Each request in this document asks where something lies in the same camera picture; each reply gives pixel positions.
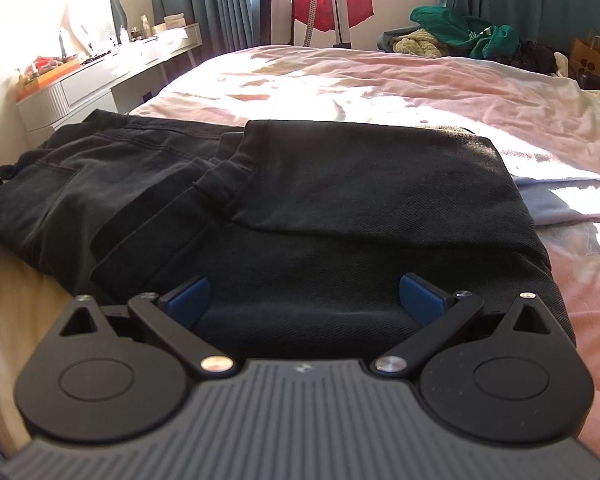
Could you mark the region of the black pants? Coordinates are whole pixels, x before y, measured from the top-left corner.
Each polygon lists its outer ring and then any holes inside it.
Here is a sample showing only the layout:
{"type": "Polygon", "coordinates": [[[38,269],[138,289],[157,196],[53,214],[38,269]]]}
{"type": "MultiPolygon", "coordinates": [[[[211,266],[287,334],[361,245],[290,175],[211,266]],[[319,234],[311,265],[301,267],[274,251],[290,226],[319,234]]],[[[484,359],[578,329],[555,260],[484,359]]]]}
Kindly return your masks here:
{"type": "Polygon", "coordinates": [[[415,273],[570,322],[500,154],[471,133],[94,112],[0,168],[0,243],[71,295],[123,304],[201,276],[195,333],[237,359],[369,360],[415,333],[415,273]]]}

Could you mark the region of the white dressing table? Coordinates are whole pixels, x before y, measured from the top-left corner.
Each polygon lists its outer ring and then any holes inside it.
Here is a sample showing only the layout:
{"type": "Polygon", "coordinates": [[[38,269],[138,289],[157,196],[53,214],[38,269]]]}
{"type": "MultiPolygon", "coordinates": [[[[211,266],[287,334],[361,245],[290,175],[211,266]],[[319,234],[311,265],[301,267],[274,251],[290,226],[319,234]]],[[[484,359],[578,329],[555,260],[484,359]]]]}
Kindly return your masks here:
{"type": "Polygon", "coordinates": [[[93,110],[132,112],[176,77],[169,63],[186,70],[195,67],[194,51],[201,46],[198,24],[166,30],[117,48],[25,96],[17,108],[27,146],[35,148],[60,127],[82,122],[93,110]]]}

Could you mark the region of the orange tray with items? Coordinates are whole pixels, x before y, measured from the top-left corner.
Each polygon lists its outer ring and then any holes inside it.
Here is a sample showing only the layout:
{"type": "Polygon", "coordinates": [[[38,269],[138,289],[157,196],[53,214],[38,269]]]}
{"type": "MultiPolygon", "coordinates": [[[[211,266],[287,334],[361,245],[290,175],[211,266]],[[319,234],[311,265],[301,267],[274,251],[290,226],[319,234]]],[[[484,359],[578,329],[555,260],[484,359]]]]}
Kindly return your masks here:
{"type": "Polygon", "coordinates": [[[31,65],[18,72],[15,82],[17,102],[32,96],[35,92],[47,88],[63,76],[71,74],[81,66],[78,58],[46,58],[38,56],[31,65]]]}

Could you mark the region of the pastel bed sheet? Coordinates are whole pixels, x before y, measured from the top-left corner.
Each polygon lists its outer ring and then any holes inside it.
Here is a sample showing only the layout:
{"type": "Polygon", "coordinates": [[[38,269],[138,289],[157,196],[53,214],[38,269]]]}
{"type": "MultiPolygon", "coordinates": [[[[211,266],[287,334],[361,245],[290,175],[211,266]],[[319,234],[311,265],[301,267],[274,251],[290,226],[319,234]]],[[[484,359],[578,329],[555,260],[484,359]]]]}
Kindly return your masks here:
{"type": "Polygon", "coordinates": [[[202,63],[136,114],[460,127],[490,139],[516,176],[558,180],[536,223],[594,377],[581,437],[600,456],[600,91],[462,58],[260,47],[202,63]]]}

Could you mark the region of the yellow knitted garment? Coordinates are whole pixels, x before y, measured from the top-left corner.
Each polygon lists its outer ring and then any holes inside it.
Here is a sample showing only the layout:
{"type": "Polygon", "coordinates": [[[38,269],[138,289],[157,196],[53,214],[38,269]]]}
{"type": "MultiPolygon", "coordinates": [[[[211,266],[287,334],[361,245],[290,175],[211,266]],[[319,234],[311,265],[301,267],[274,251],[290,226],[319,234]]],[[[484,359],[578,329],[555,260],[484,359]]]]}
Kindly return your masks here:
{"type": "Polygon", "coordinates": [[[394,53],[416,55],[421,58],[442,58],[450,54],[446,44],[422,28],[393,38],[390,46],[394,53]]]}

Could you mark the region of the green garment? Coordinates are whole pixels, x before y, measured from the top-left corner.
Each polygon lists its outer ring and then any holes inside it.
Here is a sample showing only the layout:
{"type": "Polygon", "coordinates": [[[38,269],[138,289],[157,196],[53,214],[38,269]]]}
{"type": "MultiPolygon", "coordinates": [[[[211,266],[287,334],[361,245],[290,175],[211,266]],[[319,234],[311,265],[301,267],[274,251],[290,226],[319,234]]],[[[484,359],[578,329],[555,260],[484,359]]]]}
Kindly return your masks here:
{"type": "Polygon", "coordinates": [[[419,6],[410,20],[434,38],[475,60],[508,58],[520,45],[519,32],[509,25],[493,25],[482,18],[460,15],[446,6],[419,6]]]}

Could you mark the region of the brown paper bag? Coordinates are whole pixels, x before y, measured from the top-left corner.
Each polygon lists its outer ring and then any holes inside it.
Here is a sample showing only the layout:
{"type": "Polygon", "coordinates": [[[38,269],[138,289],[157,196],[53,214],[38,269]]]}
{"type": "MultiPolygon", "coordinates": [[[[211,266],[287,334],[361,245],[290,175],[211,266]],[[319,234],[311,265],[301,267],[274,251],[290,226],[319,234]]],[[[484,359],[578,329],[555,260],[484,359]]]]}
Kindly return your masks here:
{"type": "Polygon", "coordinates": [[[573,40],[568,66],[574,76],[592,74],[600,77],[600,34],[596,30],[591,30],[586,39],[577,37],[573,40]]]}

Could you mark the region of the red garment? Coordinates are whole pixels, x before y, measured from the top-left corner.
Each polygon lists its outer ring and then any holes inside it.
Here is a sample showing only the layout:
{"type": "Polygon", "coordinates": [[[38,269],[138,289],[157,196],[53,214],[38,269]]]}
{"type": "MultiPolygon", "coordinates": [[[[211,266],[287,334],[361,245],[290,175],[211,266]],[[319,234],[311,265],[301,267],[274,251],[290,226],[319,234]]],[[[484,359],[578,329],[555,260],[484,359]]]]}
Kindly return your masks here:
{"type": "MultiPolygon", "coordinates": [[[[311,0],[294,0],[294,18],[309,24],[311,0]]],[[[374,15],[373,0],[347,0],[349,26],[354,27],[374,15]]],[[[314,28],[320,32],[335,29],[335,12],[332,0],[317,0],[314,28]]]]}

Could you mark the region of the white air purifier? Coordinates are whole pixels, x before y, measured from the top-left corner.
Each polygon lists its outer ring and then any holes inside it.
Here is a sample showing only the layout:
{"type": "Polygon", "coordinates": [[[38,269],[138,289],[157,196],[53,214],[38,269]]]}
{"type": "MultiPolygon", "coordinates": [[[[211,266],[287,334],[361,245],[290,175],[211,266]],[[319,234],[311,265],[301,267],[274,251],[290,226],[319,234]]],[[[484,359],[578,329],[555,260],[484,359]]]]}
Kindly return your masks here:
{"type": "Polygon", "coordinates": [[[294,43],[294,0],[260,0],[261,44],[294,43]]]}

